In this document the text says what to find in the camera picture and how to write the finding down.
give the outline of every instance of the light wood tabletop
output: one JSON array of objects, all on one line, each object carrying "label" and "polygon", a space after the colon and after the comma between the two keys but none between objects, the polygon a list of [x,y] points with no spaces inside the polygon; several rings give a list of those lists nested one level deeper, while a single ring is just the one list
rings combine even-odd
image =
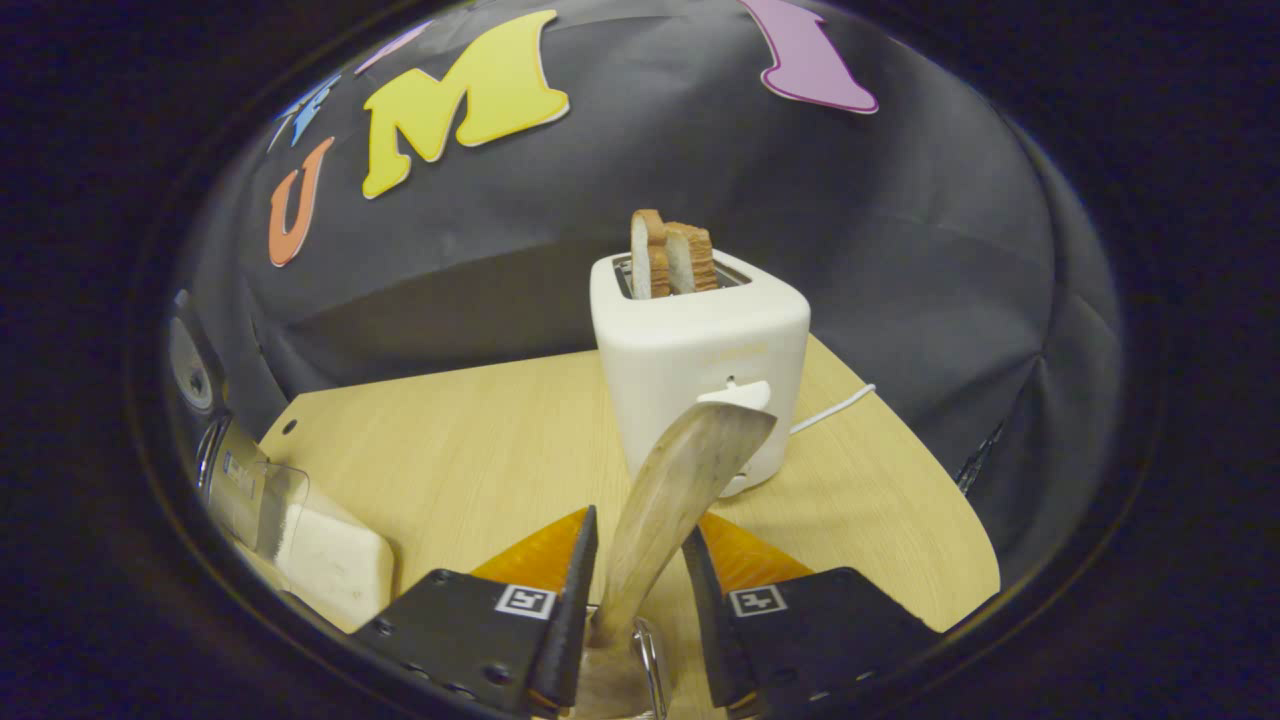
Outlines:
[{"label": "light wood tabletop", "polygon": [[[796,421],[863,384],[810,336]],[[261,446],[390,542],[393,597],[434,568],[470,571],[595,505],[599,602],[630,477],[595,351],[301,395]],[[856,569],[936,630],[1000,589],[977,515],[874,392],[792,436],[773,479],[712,511],[814,570]],[[724,717],[710,707],[678,555],[640,615],[671,657],[672,717]]]}]

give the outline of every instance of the pink letter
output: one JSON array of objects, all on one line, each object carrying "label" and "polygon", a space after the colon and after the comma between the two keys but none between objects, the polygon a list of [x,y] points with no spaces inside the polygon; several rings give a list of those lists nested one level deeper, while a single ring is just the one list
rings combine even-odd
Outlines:
[{"label": "pink letter", "polygon": [[845,67],[823,19],[782,0],[739,0],[769,42],[773,67],[760,73],[764,87],[791,100],[870,114],[879,108]]},{"label": "pink letter", "polygon": [[372,65],[378,60],[381,60],[383,58],[385,58],[385,56],[390,55],[392,53],[399,50],[401,47],[408,45],[408,41],[411,41],[415,37],[422,35],[422,31],[426,29],[426,26],[429,26],[429,24],[431,24],[431,20],[426,20],[425,23],[422,23],[422,24],[420,24],[420,26],[417,26],[417,27],[415,27],[415,28],[412,28],[412,29],[402,33],[399,37],[397,37],[396,40],[388,42],[387,45],[383,45],[381,50],[379,50],[378,53],[374,53],[374,55],[371,58],[369,58],[367,60],[365,60],[364,63],[361,63],[360,67],[356,68],[356,72],[352,73],[352,74],[358,76],[360,73],[367,70],[369,65]]}]

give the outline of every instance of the bread slice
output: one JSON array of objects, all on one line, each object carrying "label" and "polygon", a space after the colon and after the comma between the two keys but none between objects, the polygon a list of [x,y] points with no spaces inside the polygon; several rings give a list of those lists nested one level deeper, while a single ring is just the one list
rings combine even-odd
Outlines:
[{"label": "bread slice", "polygon": [[712,234],[705,228],[667,223],[667,260],[671,264],[671,287],[676,293],[719,287],[712,260]]},{"label": "bread slice", "polygon": [[667,228],[657,210],[631,215],[631,297],[649,300],[671,295]]}]

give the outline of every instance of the yellow letter m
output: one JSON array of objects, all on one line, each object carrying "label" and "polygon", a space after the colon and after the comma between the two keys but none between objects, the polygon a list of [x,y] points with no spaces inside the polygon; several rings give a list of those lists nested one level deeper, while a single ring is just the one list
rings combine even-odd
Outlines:
[{"label": "yellow letter m", "polygon": [[457,137],[467,146],[563,117],[568,95],[547,86],[539,50],[543,26],[554,17],[556,10],[543,10],[489,29],[462,51],[444,79],[412,69],[370,95],[365,197],[378,197],[408,177],[410,158],[399,152],[397,133],[428,163],[440,158],[463,95],[467,117]]}]

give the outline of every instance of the white toaster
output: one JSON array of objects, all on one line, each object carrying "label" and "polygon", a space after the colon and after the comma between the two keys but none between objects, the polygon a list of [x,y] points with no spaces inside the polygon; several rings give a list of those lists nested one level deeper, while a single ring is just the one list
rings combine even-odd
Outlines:
[{"label": "white toaster", "polygon": [[764,446],[721,497],[782,466],[809,337],[809,302],[787,283],[713,250],[719,290],[631,299],[631,255],[591,268],[591,323],[635,478],[658,437],[703,400],[777,416]]}]

